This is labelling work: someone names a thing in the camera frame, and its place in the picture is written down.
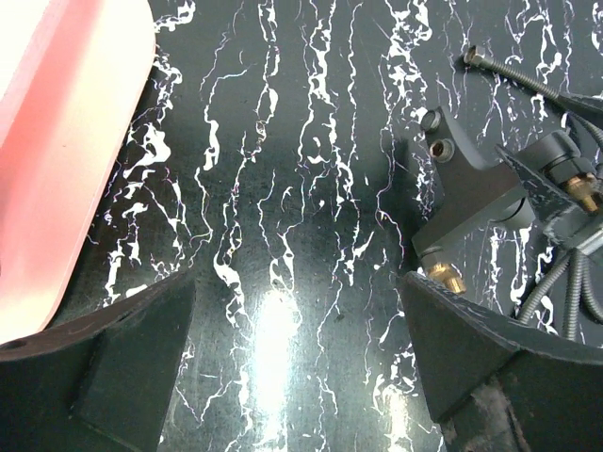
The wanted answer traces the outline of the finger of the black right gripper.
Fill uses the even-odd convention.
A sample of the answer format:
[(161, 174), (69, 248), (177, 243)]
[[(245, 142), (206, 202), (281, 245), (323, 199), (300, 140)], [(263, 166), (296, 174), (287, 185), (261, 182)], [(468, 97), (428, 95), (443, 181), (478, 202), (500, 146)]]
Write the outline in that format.
[(518, 176), (543, 233), (566, 250), (602, 252), (602, 168), (586, 158), (564, 130), (512, 152), (498, 145)]

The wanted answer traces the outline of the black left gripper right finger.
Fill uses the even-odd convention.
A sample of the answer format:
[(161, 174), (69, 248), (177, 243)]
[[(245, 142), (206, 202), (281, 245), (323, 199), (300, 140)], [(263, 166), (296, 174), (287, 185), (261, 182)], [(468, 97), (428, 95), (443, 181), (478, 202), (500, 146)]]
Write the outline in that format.
[(409, 272), (401, 300), (423, 393), (449, 451), (599, 451), (602, 351)]

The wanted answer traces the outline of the grey faucet with brass fittings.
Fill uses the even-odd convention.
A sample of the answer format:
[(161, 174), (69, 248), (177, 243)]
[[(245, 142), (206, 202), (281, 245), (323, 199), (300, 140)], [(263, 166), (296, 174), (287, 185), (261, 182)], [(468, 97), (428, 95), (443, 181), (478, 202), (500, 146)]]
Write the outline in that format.
[[(462, 294), (465, 285), (445, 255), (448, 247), (485, 222), (523, 229), (539, 221), (517, 174), (501, 157), (488, 162), (446, 108), (427, 111), (420, 127), (444, 199), (413, 236), (413, 246), (429, 278)], [(602, 252), (584, 255), (596, 265), (602, 263)]]

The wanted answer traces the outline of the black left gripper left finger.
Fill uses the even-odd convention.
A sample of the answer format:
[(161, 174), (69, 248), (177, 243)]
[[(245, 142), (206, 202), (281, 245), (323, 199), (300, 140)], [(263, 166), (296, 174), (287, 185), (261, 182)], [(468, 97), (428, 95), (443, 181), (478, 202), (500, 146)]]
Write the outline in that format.
[(1, 346), (4, 451), (155, 451), (196, 302), (177, 273)]

